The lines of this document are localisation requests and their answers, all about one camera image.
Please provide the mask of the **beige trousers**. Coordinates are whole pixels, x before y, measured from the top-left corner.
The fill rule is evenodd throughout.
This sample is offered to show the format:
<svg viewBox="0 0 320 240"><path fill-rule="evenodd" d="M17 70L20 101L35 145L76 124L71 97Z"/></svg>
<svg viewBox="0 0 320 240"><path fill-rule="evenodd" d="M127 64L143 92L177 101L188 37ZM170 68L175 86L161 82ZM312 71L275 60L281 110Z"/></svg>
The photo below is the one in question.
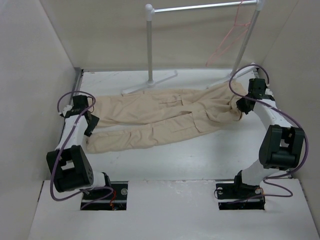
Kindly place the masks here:
<svg viewBox="0 0 320 240"><path fill-rule="evenodd" d="M93 133L90 154L146 149L186 141L240 121L243 114L228 83L204 90L160 89L98 96L93 114L98 128L127 128Z"/></svg>

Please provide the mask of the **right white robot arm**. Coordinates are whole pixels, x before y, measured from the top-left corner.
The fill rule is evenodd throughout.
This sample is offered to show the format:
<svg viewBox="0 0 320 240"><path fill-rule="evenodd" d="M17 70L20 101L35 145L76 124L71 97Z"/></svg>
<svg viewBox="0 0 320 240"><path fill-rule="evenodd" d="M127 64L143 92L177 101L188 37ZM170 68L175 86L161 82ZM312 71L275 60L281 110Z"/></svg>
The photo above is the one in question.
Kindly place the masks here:
<svg viewBox="0 0 320 240"><path fill-rule="evenodd" d="M298 166L305 132L298 124L292 125L289 116L277 108L264 79L251 78L247 95L236 106L242 113L254 112L266 129L258 159L234 178L231 190L236 197L243 198L255 194L269 176Z"/></svg>

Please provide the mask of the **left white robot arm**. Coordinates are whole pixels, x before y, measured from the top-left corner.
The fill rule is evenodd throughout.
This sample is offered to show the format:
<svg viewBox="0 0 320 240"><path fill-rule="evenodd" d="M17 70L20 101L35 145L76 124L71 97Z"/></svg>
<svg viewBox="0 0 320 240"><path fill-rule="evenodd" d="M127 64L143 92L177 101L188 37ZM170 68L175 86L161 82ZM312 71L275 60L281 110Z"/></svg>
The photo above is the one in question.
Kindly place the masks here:
<svg viewBox="0 0 320 240"><path fill-rule="evenodd" d="M105 172L94 171L83 149L99 123L92 114L96 99L89 93L80 92L72 97L71 105L58 110L64 118L64 128L55 150L46 155L52 188L59 193L79 190L95 190L100 199L112 195L112 185Z"/></svg>

